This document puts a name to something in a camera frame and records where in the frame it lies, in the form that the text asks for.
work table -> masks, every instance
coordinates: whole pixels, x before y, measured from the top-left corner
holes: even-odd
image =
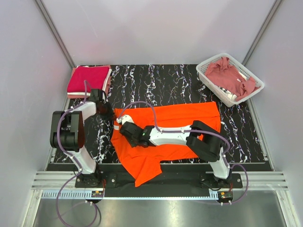
[[[112,65],[108,100],[113,108],[123,108],[134,101],[153,106],[184,103],[216,102],[221,116],[221,134],[231,150],[228,162],[264,163],[263,152],[246,102],[225,106],[200,80],[196,65]],[[70,105],[80,100],[71,100]],[[85,121],[88,152],[99,164],[119,163],[110,142],[112,122],[92,116]],[[203,163],[198,158],[165,161],[164,163]],[[62,152],[56,152],[53,163],[71,163]]]

stainless steel surface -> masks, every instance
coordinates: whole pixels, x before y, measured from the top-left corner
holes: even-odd
[[[61,200],[61,213],[79,200]],[[249,192],[234,205],[205,205],[197,201],[110,201],[98,203],[100,227],[286,227],[275,192]],[[82,227],[92,221],[95,211],[88,204],[76,207],[63,219]],[[56,218],[55,200],[41,199],[35,227],[63,226]]]
[[[254,41],[252,42],[250,49],[248,50],[242,64],[246,65],[247,62],[249,61],[252,53],[254,52],[256,46],[258,45],[260,39],[262,38],[262,35],[264,34],[264,32],[266,31],[271,19],[274,17],[275,13],[277,12],[277,10],[279,9],[279,6],[281,5],[283,0],[276,0],[273,4],[273,6],[271,7],[270,11],[268,12],[268,15],[266,16],[260,30],[258,31]]]

orange cloth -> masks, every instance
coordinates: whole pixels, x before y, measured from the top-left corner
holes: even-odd
[[[155,107],[155,111],[159,127],[182,127],[199,120],[220,132],[220,114],[215,102],[160,106]],[[116,116],[121,112],[122,109],[115,109]],[[141,128],[154,125],[151,108],[127,109],[124,114],[130,115],[134,123]],[[132,148],[119,130],[114,130],[111,142],[121,164],[135,178],[136,187],[162,173],[160,161],[197,157],[189,147],[182,145]]]

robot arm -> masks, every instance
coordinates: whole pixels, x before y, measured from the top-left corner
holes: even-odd
[[[194,121],[192,125],[180,128],[160,128],[146,126],[144,129],[137,126],[129,115],[117,119],[122,125],[120,133],[124,135],[132,147],[159,146],[163,144],[178,144],[188,146],[199,158],[207,161],[214,171],[214,176],[219,179],[228,180],[231,176],[230,166],[223,155],[221,139],[216,136],[204,134],[203,139],[198,137],[201,133],[185,132],[188,130],[210,131],[218,134],[217,131],[203,122]]]
[[[59,148],[57,140],[57,127],[64,111],[55,111],[52,118],[50,143],[53,148]],[[63,148],[71,155],[68,155],[78,169],[82,167],[81,178],[91,183],[101,182],[100,170],[96,161],[87,152],[84,133],[84,121],[90,116],[100,114],[103,119],[113,117],[110,104],[103,100],[103,92],[99,89],[92,89],[89,100],[70,111],[60,125],[60,142]]]

white laundry basket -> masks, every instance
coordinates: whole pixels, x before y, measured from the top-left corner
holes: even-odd
[[[252,92],[249,96],[246,96],[245,98],[241,99],[238,102],[232,101],[217,85],[215,85],[213,82],[211,82],[204,73],[206,72],[209,64],[211,62],[216,62],[221,59],[221,57],[228,57],[229,63],[237,68],[237,70],[242,73],[244,76],[246,76],[246,79],[249,77],[253,77],[256,81],[256,87],[259,87],[256,91]],[[231,107],[233,105],[242,103],[246,101],[247,99],[254,96],[256,93],[260,92],[264,88],[264,83],[256,77],[251,71],[249,71],[247,68],[245,68],[240,62],[238,62],[236,59],[234,59],[232,56],[230,56],[227,53],[220,53],[212,58],[207,59],[206,61],[200,63],[196,67],[197,71],[199,72],[200,80],[212,91],[216,96],[218,96],[221,101],[227,105],[228,107]]]

